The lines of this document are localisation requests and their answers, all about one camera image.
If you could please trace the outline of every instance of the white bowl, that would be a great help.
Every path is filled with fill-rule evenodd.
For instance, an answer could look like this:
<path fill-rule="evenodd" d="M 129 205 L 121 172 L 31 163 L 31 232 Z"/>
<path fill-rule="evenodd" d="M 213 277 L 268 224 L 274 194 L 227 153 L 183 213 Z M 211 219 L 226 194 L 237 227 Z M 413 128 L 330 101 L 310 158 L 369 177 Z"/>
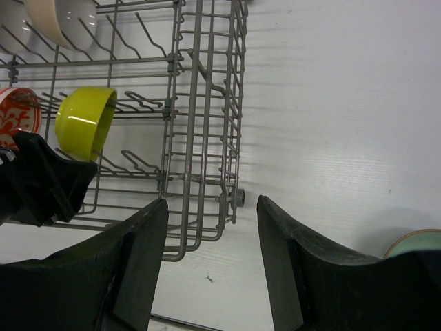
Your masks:
<path fill-rule="evenodd" d="M 0 45 L 9 53 L 17 54 L 23 52 L 25 48 L 2 26 L 5 26 L 22 43 L 27 45 L 32 32 L 26 26 L 26 21 L 29 21 L 29 17 L 22 4 L 13 0 L 0 0 Z M 0 48 L 0 52 L 8 53 L 2 48 Z"/>
<path fill-rule="evenodd" d="M 96 7 L 92 0 L 25 0 L 25 7 L 32 25 L 57 45 L 70 50 L 75 47 L 68 40 L 80 50 L 92 45 L 93 39 L 79 21 L 81 18 L 95 35 Z"/>

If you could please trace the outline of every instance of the metal dish rack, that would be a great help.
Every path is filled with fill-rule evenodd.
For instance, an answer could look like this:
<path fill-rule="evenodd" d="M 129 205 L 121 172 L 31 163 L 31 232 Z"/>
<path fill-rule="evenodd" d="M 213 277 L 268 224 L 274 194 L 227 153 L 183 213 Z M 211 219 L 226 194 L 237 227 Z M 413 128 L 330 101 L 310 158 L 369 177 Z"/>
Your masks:
<path fill-rule="evenodd" d="M 55 226 L 103 230 L 164 197 L 163 260 L 180 261 L 202 241 L 219 240 L 245 202 L 238 179 L 248 1 L 94 2 L 100 30 L 90 33 L 90 50 L 68 38 L 77 52 L 59 48 L 27 23 L 33 42 L 22 44 L 25 54 L 0 55 L 0 84 L 36 91 L 41 134 L 56 149 L 53 123 L 63 98 L 77 86 L 116 87 L 114 122 L 103 152 L 96 151 L 99 173 L 82 211 Z"/>

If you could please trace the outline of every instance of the lime green bowl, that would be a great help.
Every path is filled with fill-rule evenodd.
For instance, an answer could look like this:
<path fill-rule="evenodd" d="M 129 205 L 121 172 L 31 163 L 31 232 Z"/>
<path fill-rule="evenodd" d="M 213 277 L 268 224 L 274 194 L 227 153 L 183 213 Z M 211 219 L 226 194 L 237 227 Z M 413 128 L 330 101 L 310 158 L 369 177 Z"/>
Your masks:
<path fill-rule="evenodd" d="M 62 151 L 79 161 L 96 161 L 115 113 L 116 90 L 83 87 L 61 104 L 55 134 Z"/>
<path fill-rule="evenodd" d="M 396 257 L 415 250 L 441 250 L 441 229 L 411 232 L 393 243 L 384 257 Z"/>

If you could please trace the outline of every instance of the red patterned bowl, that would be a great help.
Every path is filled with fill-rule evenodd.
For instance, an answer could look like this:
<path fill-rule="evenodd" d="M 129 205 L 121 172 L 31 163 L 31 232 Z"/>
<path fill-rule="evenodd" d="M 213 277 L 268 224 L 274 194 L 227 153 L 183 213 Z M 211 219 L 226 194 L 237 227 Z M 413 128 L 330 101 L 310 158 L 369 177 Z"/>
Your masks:
<path fill-rule="evenodd" d="M 19 131 L 38 133 L 41 109 L 29 88 L 0 89 L 0 147 L 16 148 L 12 137 Z"/>

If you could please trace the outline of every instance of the brown rim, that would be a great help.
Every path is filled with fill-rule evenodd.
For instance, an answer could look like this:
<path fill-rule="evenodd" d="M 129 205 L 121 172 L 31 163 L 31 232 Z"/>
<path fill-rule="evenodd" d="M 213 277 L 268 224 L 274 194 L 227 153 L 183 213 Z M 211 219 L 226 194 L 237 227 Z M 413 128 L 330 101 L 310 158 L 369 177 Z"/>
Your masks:
<path fill-rule="evenodd" d="M 414 236 L 415 234 L 423 233 L 423 232 L 441 232 L 441 229 L 424 229 L 424 230 L 418 230 L 413 231 L 411 233 L 406 234 L 405 236 L 399 238 L 395 243 L 392 244 L 392 246 L 387 250 L 386 254 L 384 254 L 384 258 L 387 259 L 389 255 L 391 254 L 392 250 L 403 240 Z"/>

